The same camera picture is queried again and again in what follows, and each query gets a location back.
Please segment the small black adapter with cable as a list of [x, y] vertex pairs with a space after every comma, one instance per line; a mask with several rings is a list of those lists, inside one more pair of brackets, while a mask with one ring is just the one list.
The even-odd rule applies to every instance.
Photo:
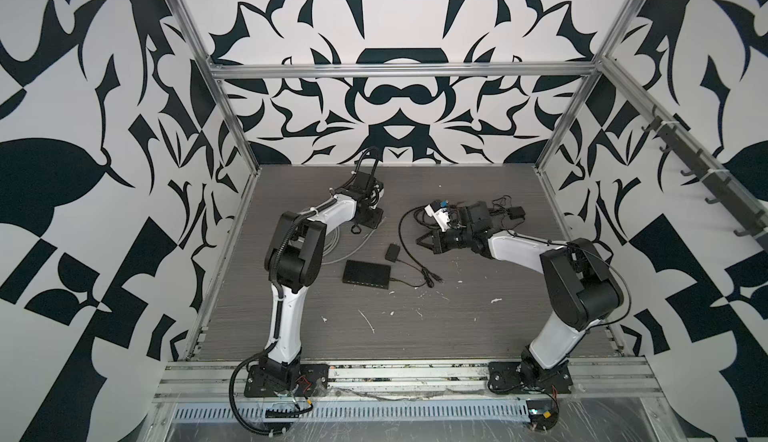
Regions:
[[403, 260], [400, 257], [400, 251], [401, 247], [399, 245], [390, 243], [385, 251], [385, 259], [393, 263], [402, 263], [416, 270], [423, 278], [423, 285], [427, 285], [429, 288], [434, 288], [437, 283], [443, 282], [442, 277], [440, 277], [437, 273], [429, 270], [425, 266]]

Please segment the black wall power adapter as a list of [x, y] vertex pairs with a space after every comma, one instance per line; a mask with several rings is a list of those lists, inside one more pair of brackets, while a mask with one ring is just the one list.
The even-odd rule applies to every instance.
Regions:
[[491, 202], [489, 213], [501, 230], [513, 231], [526, 222], [526, 212], [515, 205], [511, 195], [504, 194]]

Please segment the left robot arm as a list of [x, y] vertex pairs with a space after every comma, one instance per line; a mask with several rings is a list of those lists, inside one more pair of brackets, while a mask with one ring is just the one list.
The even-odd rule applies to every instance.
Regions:
[[284, 424], [255, 425], [237, 407], [235, 384], [248, 371], [244, 393], [256, 396], [293, 394], [301, 369], [301, 322], [308, 289], [322, 263], [326, 235], [343, 224], [376, 230], [383, 218], [378, 207], [383, 183], [375, 177], [381, 149], [365, 148], [350, 178], [329, 190], [328, 200], [300, 212], [281, 214], [265, 255], [272, 290], [270, 335], [266, 347], [240, 362], [228, 382], [228, 402], [238, 424], [266, 437], [285, 433]]

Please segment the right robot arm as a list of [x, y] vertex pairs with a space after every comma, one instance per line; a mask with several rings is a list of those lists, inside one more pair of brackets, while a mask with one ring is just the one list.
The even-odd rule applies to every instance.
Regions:
[[571, 353], [595, 327], [625, 302], [611, 266], [584, 238], [572, 241], [525, 235], [510, 227], [525, 211], [501, 200], [451, 204], [435, 200], [414, 211], [428, 232], [418, 245], [435, 254], [470, 249], [485, 258], [510, 262], [543, 275], [552, 312], [539, 334], [515, 363], [489, 365], [487, 387], [500, 395], [566, 391]]

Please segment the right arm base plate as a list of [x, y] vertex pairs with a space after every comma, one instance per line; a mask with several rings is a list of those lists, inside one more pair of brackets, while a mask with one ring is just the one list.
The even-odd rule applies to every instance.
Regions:
[[544, 391], [555, 394], [570, 394], [573, 385], [568, 362], [543, 369], [533, 359], [520, 362], [490, 362], [488, 364], [487, 388], [498, 395], [522, 394]]

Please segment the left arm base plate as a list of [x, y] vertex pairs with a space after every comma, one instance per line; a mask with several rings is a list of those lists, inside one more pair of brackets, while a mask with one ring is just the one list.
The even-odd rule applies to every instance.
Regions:
[[260, 361], [248, 369], [243, 395], [246, 398], [264, 398], [279, 394], [311, 397], [327, 388], [330, 366], [327, 364], [289, 365]]

